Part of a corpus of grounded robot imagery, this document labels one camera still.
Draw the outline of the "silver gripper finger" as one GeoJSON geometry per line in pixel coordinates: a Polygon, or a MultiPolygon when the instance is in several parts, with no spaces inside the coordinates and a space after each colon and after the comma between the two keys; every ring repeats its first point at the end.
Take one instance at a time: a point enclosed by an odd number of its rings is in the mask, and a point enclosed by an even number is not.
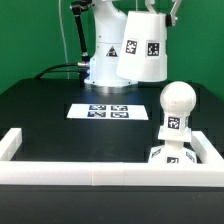
{"type": "Polygon", "coordinates": [[[172,2],[174,3],[171,11],[169,14],[166,15],[166,25],[167,26],[175,26],[176,22],[178,20],[176,14],[177,11],[182,3],[182,0],[172,0],[172,2]]]}
{"type": "Polygon", "coordinates": [[[145,6],[148,9],[148,11],[152,14],[157,13],[157,11],[153,7],[154,4],[155,4],[155,0],[145,0],[145,6]]]}

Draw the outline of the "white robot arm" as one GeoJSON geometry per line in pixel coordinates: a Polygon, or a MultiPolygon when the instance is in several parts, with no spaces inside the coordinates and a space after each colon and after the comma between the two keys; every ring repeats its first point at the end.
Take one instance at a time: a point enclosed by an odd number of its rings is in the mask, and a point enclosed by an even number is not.
{"type": "Polygon", "coordinates": [[[167,79],[167,29],[176,24],[182,0],[172,0],[167,14],[153,8],[155,0],[145,0],[144,11],[123,13],[114,0],[92,0],[95,19],[95,54],[90,59],[87,88],[119,92],[140,82],[167,79]]]}

